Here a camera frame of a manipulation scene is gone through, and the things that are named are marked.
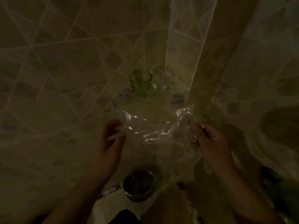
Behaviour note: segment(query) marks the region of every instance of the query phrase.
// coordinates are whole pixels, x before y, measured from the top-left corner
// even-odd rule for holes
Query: clear glass
[[[174,75],[163,65],[155,65],[150,70],[153,75],[152,87],[156,92],[170,90],[174,82]]]
[[[152,80],[152,74],[149,71],[134,70],[129,75],[130,83],[134,94],[140,97],[147,97],[148,90]]]

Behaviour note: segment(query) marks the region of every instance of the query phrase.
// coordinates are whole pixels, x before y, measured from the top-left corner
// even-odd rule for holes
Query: forearm
[[[281,223],[276,212],[237,169],[218,177],[238,214],[259,223]]]
[[[91,175],[85,175],[76,187],[69,193],[67,199],[58,205],[43,224],[73,224],[82,220],[83,211],[91,212],[97,195],[105,186],[107,180],[96,179]]]

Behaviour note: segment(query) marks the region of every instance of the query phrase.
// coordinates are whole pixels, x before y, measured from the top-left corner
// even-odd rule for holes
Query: person's right hand
[[[236,170],[224,133],[211,124],[196,124],[192,133],[199,143],[202,156],[218,177],[229,175]]]

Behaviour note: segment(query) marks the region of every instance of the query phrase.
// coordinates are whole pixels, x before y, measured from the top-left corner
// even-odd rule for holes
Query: metal bowl
[[[143,202],[154,192],[154,175],[145,170],[135,171],[123,181],[126,196],[132,202]]]

